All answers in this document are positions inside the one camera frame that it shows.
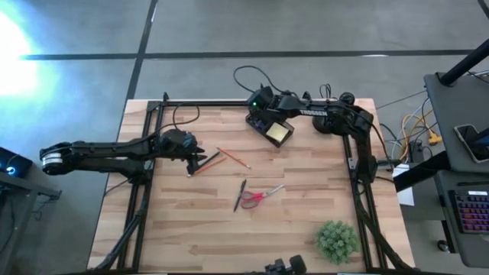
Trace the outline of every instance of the chair wheel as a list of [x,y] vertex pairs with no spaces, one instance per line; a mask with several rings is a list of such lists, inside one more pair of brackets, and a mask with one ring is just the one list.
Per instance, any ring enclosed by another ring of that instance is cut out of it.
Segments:
[[449,244],[446,241],[440,240],[440,241],[436,242],[436,246],[438,247],[438,249],[440,251],[450,252]]

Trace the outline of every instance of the blue light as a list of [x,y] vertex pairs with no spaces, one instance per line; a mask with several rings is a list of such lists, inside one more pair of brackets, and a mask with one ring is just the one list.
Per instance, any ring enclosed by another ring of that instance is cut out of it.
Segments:
[[9,175],[13,175],[15,173],[15,168],[14,167],[7,167],[7,173]]

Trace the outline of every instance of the black pen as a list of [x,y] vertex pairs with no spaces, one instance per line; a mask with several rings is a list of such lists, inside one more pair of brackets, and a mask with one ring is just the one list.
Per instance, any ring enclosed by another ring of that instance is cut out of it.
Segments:
[[241,195],[243,194],[243,190],[245,190],[245,185],[246,179],[244,179],[243,183],[241,184],[241,190],[239,190],[238,199],[236,199],[235,209],[233,210],[233,212],[236,212],[236,209],[238,208],[239,201],[241,200]]

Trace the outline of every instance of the gray concrete floor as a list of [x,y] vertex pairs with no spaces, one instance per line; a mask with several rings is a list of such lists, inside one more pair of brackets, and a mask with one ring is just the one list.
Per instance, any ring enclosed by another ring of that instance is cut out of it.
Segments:
[[[29,222],[18,257],[21,273],[85,269],[107,176],[45,176],[38,151],[61,141],[114,141],[134,61],[8,57],[137,53],[149,5],[149,0],[0,2],[0,34],[5,38],[0,58],[6,57],[0,63],[0,145],[34,160],[32,179],[63,190],[58,202],[46,206],[40,222]],[[147,52],[471,49],[487,39],[488,25],[476,0],[169,0],[157,6]],[[425,74],[446,71],[461,58],[145,60],[135,98],[159,99],[163,92],[174,99],[245,98],[248,94],[234,83],[232,70],[251,64],[285,89],[319,95],[319,85],[330,83],[334,95],[353,92],[383,105],[422,91]],[[484,69],[487,62],[474,70]],[[239,77],[249,86],[265,81],[253,71]],[[401,118],[425,98],[422,94],[382,108],[379,119],[398,132]],[[439,223],[407,218],[406,228],[422,270],[485,272],[436,250],[433,241],[442,238]]]

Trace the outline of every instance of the phone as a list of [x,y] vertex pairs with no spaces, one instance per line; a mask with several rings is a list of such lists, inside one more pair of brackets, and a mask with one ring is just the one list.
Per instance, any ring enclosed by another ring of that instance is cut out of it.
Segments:
[[480,133],[477,132],[474,125],[457,126],[455,127],[455,133],[457,133],[458,138],[463,143],[467,152],[471,155],[472,160],[476,163],[489,160],[487,143],[482,142],[489,137],[482,137]]

